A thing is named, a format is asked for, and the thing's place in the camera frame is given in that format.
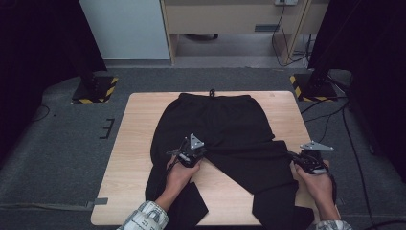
gray carpet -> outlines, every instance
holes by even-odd
[[[79,78],[46,90],[33,122],[21,136],[6,166],[0,171],[0,204],[43,203],[84,206],[99,192],[102,177],[117,136],[128,97],[133,92],[289,90],[289,77],[303,69],[111,69],[119,78],[108,103],[72,104]],[[337,78],[347,76],[338,74]],[[339,109],[345,99],[320,103],[304,113],[304,120]],[[298,102],[304,110],[312,103]],[[354,115],[345,109],[346,121],[365,176],[375,222],[406,220],[406,185],[384,156],[370,154],[369,144]],[[115,119],[108,139],[105,136]],[[306,122],[310,137],[333,146],[324,152],[338,184],[339,210],[354,229],[371,225],[360,173],[346,133],[342,113]],[[91,211],[0,209],[0,230],[9,229],[115,229],[94,226]],[[392,225],[379,229],[406,229]]]

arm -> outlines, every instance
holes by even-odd
[[[350,230],[351,227],[344,221],[341,221],[337,208],[332,199],[332,182],[328,174],[308,174],[299,165],[295,164],[298,175],[304,180],[307,189],[320,213],[320,223],[317,224],[318,230],[343,229]]]
[[[172,157],[167,167],[176,159]],[[175,164],[167,176],[167,185],[162,194],[153,201],[144,202],[118,228],[118,230],[162,230],[169,219],[167,211],[189,182],[189,179],[200,169],[200,161],[193,168],[186,168],[182,164]]]

wall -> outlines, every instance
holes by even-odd
[[[103,59],[169,59],[158,0],[79,0]]]

drawstring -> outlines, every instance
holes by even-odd
[[[214,98],[214,95],[215,95],[215,90],[214,90],[214,89],[211,89],[210,92],[209,92],[210,98],[213,99],[213,98]]]

waistband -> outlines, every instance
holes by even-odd
[[[190,93],[180,93],[179,99],[190,101],[245,101],[251,99],[250,95],[238,95],[238,96],[205,96],[195,95]]]

